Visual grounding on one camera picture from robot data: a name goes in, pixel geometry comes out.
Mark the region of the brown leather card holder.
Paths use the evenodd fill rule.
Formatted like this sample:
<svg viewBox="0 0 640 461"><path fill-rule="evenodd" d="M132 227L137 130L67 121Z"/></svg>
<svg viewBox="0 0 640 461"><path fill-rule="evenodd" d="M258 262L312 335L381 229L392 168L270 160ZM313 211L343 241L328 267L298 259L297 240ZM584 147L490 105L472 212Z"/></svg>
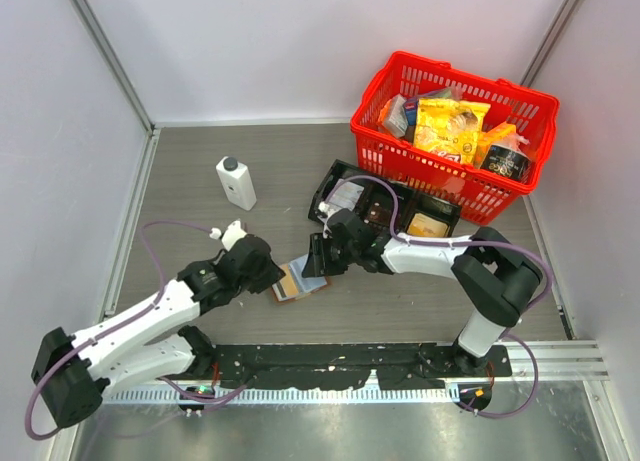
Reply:
<svg viewBox="0 0 640 461"><path fill-rule="evenodd" d="M285 276L271 287L277 304L283 305L301 300L330 285L327 277L305 278L302 276L307 260L308 256L303 255L280 265Z"/></svg>

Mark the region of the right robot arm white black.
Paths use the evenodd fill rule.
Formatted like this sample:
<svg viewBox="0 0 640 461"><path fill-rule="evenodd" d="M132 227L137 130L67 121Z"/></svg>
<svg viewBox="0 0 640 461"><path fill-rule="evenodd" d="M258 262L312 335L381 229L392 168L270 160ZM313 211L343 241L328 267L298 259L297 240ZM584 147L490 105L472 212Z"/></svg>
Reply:
<svg viewBox="0 0 640 461"><path fill-rule="evenodd" d="M485 368L490 348L517 324L543 280L536 262L493 228L472 236L415 237L389 228L376 231L341 209L310 237L302 276L338 276L352 265L369 273L456 280L474 307L451 352L453 367L465 376Z"/></svg>

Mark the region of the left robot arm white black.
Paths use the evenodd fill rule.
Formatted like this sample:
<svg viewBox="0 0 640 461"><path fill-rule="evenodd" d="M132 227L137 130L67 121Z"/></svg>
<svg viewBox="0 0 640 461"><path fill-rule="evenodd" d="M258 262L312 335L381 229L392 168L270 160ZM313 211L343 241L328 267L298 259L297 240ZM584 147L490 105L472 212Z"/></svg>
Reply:
<svg viewBox="0 0 640 461"><path fill-rule="evenodd" d="M193 320L244 292L259 294L284 275L263 239L242 234L227 241L214 258L188 264L122 313L74 334L47 333L32 368L33 397L65 429L138 384L179 374L202 379L212 371L215 348Z"/></svg>

